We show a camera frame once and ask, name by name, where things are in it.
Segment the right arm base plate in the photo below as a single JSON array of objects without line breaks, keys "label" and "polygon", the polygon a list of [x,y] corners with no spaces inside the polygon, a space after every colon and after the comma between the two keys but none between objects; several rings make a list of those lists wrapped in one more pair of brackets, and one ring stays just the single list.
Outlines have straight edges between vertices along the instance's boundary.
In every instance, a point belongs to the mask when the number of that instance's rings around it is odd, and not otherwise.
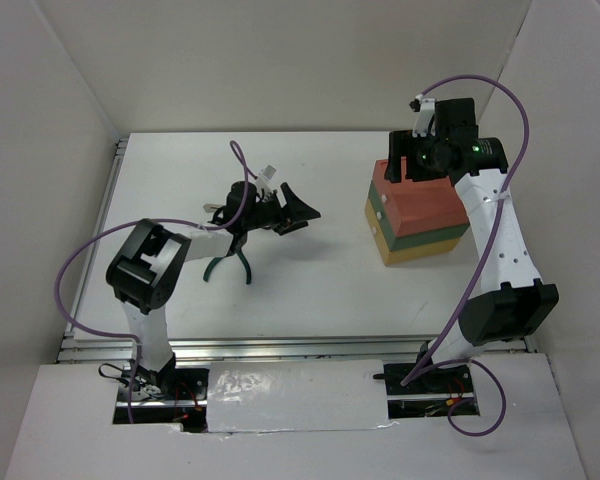
[{"label": "right arm base plate", "polygon": [[400,382],[415,367],[414,363],[388,363],[372,378],[384,383],[389,398],[424,399],[443,398],[451,395],[468,395],[474,392],[469,369],[466,366],[433,370],[412,380],[408,385]]}]

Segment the green handled pliers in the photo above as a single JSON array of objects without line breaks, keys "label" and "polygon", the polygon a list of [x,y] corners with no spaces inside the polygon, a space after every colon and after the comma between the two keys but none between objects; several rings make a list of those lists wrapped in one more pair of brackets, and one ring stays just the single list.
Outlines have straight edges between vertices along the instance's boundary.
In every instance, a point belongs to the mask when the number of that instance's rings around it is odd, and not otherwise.
[{"label": "green handled pliers", "polygon": [[[246,256],[244,255],[243,251],[241,249],[236,250],[233,253],[233,256],[236,256],[240,263],[242,264],[244,271],[245,271],[245,283],[247,285],[250,285],[252,283],[252,269],[251,269],[251,265],[249,263],[249,261],[247,260]],[[210,281],[211,275],[214,271],[214,269],[223,261],[227,259],[227,256],[224,257],[214,257],[209,264],[207,265],[207,267],[204,270],[203,273],[203,281],[208,283]]]}]

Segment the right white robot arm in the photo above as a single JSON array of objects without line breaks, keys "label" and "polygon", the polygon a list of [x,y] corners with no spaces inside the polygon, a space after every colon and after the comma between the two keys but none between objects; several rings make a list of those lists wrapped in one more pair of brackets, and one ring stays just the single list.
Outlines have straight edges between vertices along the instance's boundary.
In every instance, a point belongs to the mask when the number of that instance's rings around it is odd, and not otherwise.
[{"label": "right white robot arm", "polygon": [[493,342],[534,333],[559,293],[531,259],[509,190],[513,169],[501,142],[480,136],[473,99],[417,96],[410,106],[416,124],[390,133],[384,177],[392,183],[449,180],[479,255],[459,305],[415,368],[418,385],[435,392],[449,381],[449,367],[481,355]]}]

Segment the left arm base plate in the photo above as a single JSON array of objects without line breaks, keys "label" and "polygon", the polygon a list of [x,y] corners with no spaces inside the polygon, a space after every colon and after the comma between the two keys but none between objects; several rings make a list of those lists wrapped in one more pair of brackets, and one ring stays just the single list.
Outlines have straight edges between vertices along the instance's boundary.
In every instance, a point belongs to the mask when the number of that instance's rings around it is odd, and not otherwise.
[{"label": "left arm base plate", "polygon": [[118,403],[126,405],[131,401],[133,408],[168,405],[202,408],[206,405],[208,368],[177,368],[162,386],[137,374],[132,389],[129,389],[129,378],[129,370],[115,377],[119,383]]}]

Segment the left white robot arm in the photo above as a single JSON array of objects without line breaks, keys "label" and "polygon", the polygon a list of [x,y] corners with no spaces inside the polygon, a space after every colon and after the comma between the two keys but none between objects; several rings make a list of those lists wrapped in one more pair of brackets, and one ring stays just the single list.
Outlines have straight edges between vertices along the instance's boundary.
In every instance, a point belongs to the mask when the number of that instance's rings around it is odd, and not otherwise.
[{"label": "left white robot arm", "polygon": [[223,205],[207,205],[211,222],[185,234],[173,233],[158,222],[141,220],[110,263],[106,281],[113,288],[127,316],[130,333],[141,352],[130,361],[143,389],[156,399],[176,390],[176,356],[167,335],[165,305],[175,291],[186,262],[208,258],[203,280],[225,258],[236,256],[245,269],[245,283],[252,282],[251,266],[243,253],[248,233],[272,230],[280,236],[309,225],[321,217],[291,190],[281,185],[284,203],[277,192],[264,185],[238,181],[231,186]]}]

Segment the yellow bottom drawer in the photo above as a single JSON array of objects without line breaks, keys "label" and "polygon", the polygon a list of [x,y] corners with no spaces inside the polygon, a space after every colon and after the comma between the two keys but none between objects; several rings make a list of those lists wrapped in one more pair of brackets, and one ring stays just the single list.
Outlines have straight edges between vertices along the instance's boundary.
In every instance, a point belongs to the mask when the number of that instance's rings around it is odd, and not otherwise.
[{"label": "yellow bottom drawer", "polygon": [[418,246],[391,250],[369,199],[366,200],[365,204],[365,217],[369,223],[373,239],[385,266],[416,260],[428,256],[444,254],[452,251],[460,242],[460,237],[456,237],[447,240],[424,243]]}]

